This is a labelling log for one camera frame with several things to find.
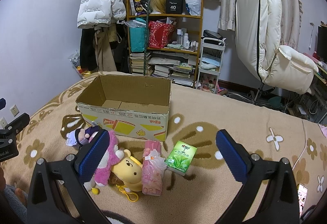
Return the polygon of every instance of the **electrical outlet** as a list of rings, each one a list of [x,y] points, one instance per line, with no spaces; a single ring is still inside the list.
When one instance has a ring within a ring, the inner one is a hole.
[[[13,105],[10,109],[11,113],[16,117],[16,115],[19,113],[19,110],[17,109],[16,105]]]
[[[2,129],[4,129],[6,126],[8,125],[6,119],[4,117],[2,117],[0,119],[0,126],[2,127]]]

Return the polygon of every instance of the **white chair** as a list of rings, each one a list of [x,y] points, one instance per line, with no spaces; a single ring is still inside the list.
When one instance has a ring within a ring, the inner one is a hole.
[[[247,69],[261,81],[248,102],[259,104],[264,84],[304,94],[316,64],[281,39],[282,0],[236,0],[236,49]]]

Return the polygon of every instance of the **smartphone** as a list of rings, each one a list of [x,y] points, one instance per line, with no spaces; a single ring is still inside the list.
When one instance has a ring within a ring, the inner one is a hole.
[[[298,185],[298,197],[299,197],[299,207],[300,207],[300,217],[302,215],[303,208],[305,207],[305,200],[308,194],[308,188],[303,184]]]

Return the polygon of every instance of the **white bottle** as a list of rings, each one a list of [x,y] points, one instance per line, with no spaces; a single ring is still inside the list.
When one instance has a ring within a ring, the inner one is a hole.
[[[187,48],[187,42],[188,42],[188,33],[184,34],[184,38],[183,38],[183,47]]]
[[[177,44],[183,44],[182,29],[177,29]]]

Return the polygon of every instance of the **bed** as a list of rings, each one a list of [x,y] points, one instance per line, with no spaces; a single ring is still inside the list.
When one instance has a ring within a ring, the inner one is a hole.
[[[65,144],[67,133],[86,127],[75,100],[99,74],[108,73],[95,73],[81,80],[31,116],[30,124],[17,136],[19,156],[1,164],[8,184],[28,192],[38,158],[55,161],[76,153]],[[220,129],[226,129],[236,142],[266,160],[287,157],[293,165],[304,150],[293,170],[296,183],[308,188],[304,212],[316,205],[325,191],[327,139],[316,123],[176,84],[172,85],[169,116],[162,154],[167,157],[178,140],[197,147],[189,170],[184,177],[166,170],[162,195],[140,193],[135,203],[129,202],[114,185],[100,187],[98,195],[90,193],[110,218],[135,224],[215,223],[241,187],[215,145]],[[119,147],[129,149],[142,160],[144,140],[117,137]],[[246,218],[256,212],[266,186],[264,181]],[[61,188],[72,215],[78,216],[67,191]]]

